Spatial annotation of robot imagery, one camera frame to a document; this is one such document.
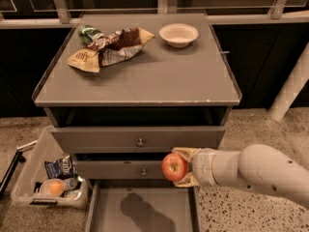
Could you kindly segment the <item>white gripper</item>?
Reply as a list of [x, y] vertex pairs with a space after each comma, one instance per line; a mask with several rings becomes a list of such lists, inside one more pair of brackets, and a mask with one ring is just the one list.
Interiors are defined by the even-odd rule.
[[176, 147], [172, 149], [187, 162], [192, 162], [192, 172], [187, 173], [181, 180], [174, 182], [177, 188], [216, 187], [212, 169], [212, 162], [218, 154], [216, 150], [207, 148], [185, 148]]

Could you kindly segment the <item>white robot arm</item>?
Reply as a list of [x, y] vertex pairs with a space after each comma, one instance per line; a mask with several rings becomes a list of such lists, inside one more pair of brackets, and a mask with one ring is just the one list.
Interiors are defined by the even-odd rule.
[[175, 183], [178, 188], [232, 187], [286, 198], [309, 208], [309, 170], [270, 146], [253, 144], [241, 151], [211, 148], [172, 151], [192, 167]]

